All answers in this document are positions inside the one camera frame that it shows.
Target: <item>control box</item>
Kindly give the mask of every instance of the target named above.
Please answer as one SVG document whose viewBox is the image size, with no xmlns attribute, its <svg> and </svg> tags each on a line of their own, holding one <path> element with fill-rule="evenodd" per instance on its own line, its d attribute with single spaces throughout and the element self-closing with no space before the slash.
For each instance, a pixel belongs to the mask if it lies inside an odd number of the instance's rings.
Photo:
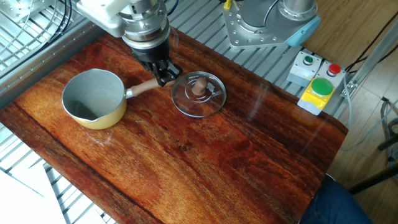
<svg viewBox="0 0 398 224">
<path fill-rule="evenodd" d="M 299 99 L 299 107 L 318 115 L 346 76 L 339 65 L 325 61 Z"/>
<path fill-rule="evenodd" d="M 292 69 L 290 69 L 287 81 L 307 87 L 317 74 L 321 62 L 320 58 L 300 51 L 294 60 Z"/>
</svg>

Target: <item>green button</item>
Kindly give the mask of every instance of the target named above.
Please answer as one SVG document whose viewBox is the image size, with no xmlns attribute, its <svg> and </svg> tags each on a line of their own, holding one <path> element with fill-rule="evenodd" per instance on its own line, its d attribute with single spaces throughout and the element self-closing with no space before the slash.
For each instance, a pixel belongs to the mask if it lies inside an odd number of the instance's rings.
<svg viewBox="0 0 398 224">
<path fill-rule="evenodd" d="M 312 89 L 315 93 L 322 96 L 327 96 L 333 91 L 333 85 L 326 78 L 316 78 L 312 81 Z"/>
<path fill-rule="evenodd" d="M 304 58 L 304 64 L 306 64 L 306 65 L 311 65 L 312 64 L 312 62 L 313 62 L 313 58 L 312 57 L 310 57 L 310 56 L 305 56 L 305 58 Z"/>
</svg>

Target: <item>dark blue cloth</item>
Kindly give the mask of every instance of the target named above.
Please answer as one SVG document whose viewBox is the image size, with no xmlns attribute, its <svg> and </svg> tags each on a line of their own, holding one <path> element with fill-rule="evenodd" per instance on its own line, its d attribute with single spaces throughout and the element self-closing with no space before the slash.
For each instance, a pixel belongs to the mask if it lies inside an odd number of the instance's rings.
<svg viewBox="0 0 398 224">
<path fill-rule="evenodd" d="M 300 224 L 372 224 L 353 196 L 339 183 L 323 185 Z"/>
</svg>

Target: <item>wooden handle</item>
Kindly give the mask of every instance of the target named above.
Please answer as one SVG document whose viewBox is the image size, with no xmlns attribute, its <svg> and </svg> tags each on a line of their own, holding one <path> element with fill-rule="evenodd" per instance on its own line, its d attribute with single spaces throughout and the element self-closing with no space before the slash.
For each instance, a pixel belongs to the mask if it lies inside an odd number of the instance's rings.
<svg viewBox="0 0 398 224">
<path fill-rule="evenodd" d="M 175 83 L 175 81 L 168 82 L 164 86 L 174 85 L 174 83 Z M 138 96 L 147 90 L 151 90 L 151 89 L 158 88 L 158 87 L 160 87 L 160 86 L 157 83 L 156 78 L 154 78 L 154 79 L 148 80 L 146 82 L 143 82 L 140 85 L 132 86 L 131 93 L 133 96 Z"/>
<path fill-rule="evenodd" d="M 195 94 L 196 96 L 202 96 L 207 87 L 207 82 L 205 78 L 200 77 L 197 79 L 195 85 L 192 87 L 192 93 Z"/>
</svg>

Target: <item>saucepan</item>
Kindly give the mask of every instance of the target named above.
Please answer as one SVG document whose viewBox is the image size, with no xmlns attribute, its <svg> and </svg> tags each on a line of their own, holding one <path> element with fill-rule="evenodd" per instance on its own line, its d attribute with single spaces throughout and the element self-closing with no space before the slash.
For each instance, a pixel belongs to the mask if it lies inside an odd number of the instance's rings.
<svg viewBox="0 0 398 224">
<path fill-rule="evenodd" d="M 144 91 L 160 87 L 157 80 L 124 89 L 122 80 L 112 72 L 91 69 L 73 77 L 62 93 L 65 111 L 79 124 L 90 129 L 104 129 L 124 115 L 127 100 Z"/>
</svg>

